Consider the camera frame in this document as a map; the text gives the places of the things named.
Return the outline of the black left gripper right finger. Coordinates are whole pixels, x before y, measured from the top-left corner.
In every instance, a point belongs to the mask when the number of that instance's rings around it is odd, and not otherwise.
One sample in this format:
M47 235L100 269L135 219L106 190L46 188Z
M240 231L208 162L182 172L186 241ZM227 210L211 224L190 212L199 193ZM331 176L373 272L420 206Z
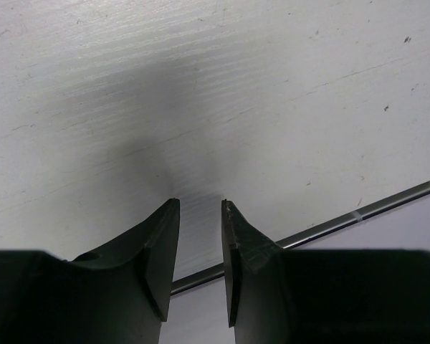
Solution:
M430 343L430 252L281 248L221 203L237 343Z

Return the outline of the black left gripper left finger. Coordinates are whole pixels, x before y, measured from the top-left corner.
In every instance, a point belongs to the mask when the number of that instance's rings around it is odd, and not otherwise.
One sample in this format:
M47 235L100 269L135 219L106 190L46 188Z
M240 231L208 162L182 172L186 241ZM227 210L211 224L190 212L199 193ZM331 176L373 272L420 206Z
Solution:
M0 250L0 343L157 343L179 226L180 202L169 199L72 261Z

